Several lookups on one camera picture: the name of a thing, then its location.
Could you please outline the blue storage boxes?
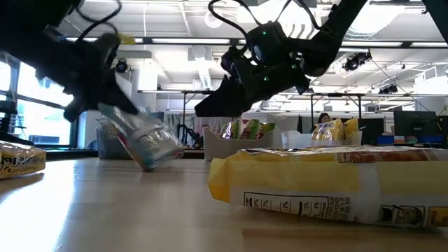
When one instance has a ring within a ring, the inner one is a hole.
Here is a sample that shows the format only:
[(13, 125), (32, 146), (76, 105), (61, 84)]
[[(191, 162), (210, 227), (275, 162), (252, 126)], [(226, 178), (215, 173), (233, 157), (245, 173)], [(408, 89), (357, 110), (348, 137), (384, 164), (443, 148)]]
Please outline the blue storage boxes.
[(443, 136), (379, 136), (378, 145), (390, 144), (442, 144)]

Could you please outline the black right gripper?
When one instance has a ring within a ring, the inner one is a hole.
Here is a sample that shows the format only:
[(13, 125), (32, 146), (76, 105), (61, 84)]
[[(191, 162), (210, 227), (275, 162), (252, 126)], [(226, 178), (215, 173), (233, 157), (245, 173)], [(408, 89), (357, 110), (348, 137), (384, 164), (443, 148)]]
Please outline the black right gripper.
[(273, 65), (254, 65), (232, 46), (221, 57), (221, 66), (229, 73), (220, 87), (195, 106), (198, 117), (239, 117), (251, 105), (289, 88), (302, 94), (309, 89), (297, 60), (287, 57)]

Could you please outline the large bright window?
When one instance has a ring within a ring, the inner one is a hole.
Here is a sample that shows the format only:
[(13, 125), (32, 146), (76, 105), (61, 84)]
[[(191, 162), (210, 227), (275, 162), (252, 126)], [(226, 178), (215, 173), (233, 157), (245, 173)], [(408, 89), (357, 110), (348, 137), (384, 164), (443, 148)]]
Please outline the large bright window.
[(49, 78), (39, 80), (33, 67), (0, 52), (0, 90), (12, 91), (17, 115), (9, 132), (44, 148), (74, 148), (78, 143), (78, 122), (64, 118), (73, 100)]

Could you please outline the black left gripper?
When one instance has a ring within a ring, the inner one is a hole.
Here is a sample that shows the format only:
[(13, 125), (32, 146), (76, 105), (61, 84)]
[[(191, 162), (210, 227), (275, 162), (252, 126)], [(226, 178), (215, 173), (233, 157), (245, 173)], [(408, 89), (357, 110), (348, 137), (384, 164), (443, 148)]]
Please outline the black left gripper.
[(78, 119), (90, 105), (108, 104), (136, 115), (139, 110), (117, 83), (112, 63), (121, 39), (116, 34), (105, 33), (93, 41), (77, 38), (70, 41), (56, 36), (54, 41), (64, 49), (61, 53), (64, 74), (68, 78), (62, 86), (64, 93), (73, 100), (64, 110), (69, 122)]

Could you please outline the light grey plastic bin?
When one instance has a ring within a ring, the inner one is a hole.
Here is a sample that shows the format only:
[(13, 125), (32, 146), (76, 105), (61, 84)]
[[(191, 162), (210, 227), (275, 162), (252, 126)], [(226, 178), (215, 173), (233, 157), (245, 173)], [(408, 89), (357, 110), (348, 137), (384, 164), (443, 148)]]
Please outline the light grey plastic bin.
[(204, 159), (208, 162), (214, 158), (227, 158), (241, 149), (271, 148), (274, 143), (274, 132), (268, 131), (261, 139), (222, 139), (221, 135), (209, 129), (203, 129)]

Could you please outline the white fabric screen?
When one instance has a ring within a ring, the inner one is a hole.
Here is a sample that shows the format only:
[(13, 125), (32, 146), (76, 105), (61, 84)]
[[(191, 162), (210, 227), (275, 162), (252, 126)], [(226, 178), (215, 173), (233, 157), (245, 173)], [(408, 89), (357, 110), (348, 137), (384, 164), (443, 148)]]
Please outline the white fabric screen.
[(182, 112), (167, 112), (164, 114), (164, 123), (175, 134), (179, 125), (185, 125), (195, 132), (202, 132), (202, 127), (208, 125), (212, 131), (219, 132), (222, 126), (236, 121), (238, 118), (232, 117), (197, 117), (194, 113), (183, 114)]

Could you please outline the clear plastic bin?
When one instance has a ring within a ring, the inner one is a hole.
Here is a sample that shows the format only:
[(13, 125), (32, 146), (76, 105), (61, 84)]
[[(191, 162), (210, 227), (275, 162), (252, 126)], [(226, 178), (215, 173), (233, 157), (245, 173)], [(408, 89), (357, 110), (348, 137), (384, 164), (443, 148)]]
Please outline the clear plastic bin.
[(356, 132), (347, 140), (312, 140), (312, 134), (302, 134), (297, 131), (287, 131), (281, 134), (283, 148), (308, 148), (312, 146), (360, 146), (362, 144), (362, 132)]
[(137, 151), (133, 149), (126, 136), (118, 129), (116, 139), (107, 139), (100, 129), (96, 129), (97, 149), (99, 157), (105, 160), (130, 160), (134, 159)]

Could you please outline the dark window-side equipment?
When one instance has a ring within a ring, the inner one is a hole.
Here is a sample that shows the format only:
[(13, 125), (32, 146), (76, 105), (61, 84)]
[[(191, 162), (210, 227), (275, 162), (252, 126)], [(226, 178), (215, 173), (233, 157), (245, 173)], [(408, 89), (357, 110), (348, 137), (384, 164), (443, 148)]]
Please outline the dark window-side equipment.
[(21, 139), (9, 132), (12, 116), (18, 114), (17, 103), (13, 98), (12, 91), (0, 90), (0, 95), (6, 96), (6, 100), (0, 100), (0, 141), (33, 146), (34, 143), (32, 141)]

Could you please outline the black tripod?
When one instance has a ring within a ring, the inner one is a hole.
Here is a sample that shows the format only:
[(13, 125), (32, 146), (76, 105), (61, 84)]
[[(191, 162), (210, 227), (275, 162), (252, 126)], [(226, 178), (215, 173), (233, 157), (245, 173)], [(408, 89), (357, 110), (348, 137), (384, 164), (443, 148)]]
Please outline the black tripod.
[(178, 138), (184, 145), (197, 150), (204, 147), (204, 139), (200, 133), (188, 128), (185, 124), (178, 124), (176, 130)]

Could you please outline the long ceiling light strip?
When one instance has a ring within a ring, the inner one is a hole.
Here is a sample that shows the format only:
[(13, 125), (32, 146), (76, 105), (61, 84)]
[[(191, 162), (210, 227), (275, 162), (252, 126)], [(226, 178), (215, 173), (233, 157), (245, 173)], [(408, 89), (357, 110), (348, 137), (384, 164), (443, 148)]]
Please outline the long ceiling light strip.
[[(151, 38), (135, 37), (135, 45), (237, 45), (246, 44), (244, 39), (238, 38)], [(343, 41), (342, 47), (358, 48), (448, 48), (446, 42), (413, 42), (413, 41)]]

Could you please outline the blue Maruchan noodle pack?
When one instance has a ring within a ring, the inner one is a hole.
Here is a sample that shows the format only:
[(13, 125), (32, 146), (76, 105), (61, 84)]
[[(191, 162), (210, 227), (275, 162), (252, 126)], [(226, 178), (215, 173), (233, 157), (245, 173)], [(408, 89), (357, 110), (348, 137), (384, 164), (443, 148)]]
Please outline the blue Maruchan noodle pack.
[(105, 117), (107, 130), (145, 172), (183, 156), (179, 138), (150, 111), (143, 109), (132, 115), (106, 104), (100, 104), (99, 111)]
[(117, 138), (118, 129), (108, 118), (105, 118), (105, 117), (98, 118), (97, 122), (99, 123), (102, 134), (107, 139), (116, 139)]

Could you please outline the yellow Maruchan noodle pack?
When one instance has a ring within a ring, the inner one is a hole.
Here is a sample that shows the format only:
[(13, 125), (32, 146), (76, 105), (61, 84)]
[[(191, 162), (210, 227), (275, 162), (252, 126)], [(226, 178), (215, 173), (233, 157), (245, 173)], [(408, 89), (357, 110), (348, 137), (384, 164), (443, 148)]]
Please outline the yellow Maruchan noodle pack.
[(355, 135), (359, 131), (358, 127), (358, 119), (352, 118), (347, 120), (344, 123), (344, 139), (349, 140), (353, 138), (353, 135)]
[(252, 148), (211, 162), (216, 200), (327, 221), (448, 228), (448, 150)]
[(40, 148), (0, 141), (0, 179), (33, 174), (46, 167), (46, 152)]
[(339, 118), (316, 124), (311, 135), (313, 141), (339, 141), (343, 138), (344, 125)]

